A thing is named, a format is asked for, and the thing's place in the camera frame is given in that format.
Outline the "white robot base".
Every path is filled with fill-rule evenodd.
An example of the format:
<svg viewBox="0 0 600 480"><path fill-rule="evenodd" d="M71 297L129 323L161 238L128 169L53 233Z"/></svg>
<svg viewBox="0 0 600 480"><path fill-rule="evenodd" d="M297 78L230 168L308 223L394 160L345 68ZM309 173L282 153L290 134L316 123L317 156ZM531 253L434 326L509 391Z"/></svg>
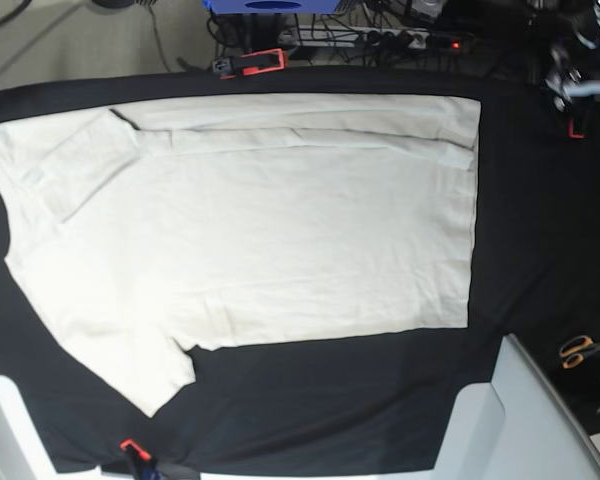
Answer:
<svg viewBox="0 0 600 480"><path fill-rule="evenodd" d="M98 468L78 473L56 471L16 384L0 375L0 479L100 479Z"/></svg>
<svg viewBox="0 0 600 480"><path fill-rule="evenodd" d="M518 338L459 391L434 479L600 479L600 453Z"/></svg>

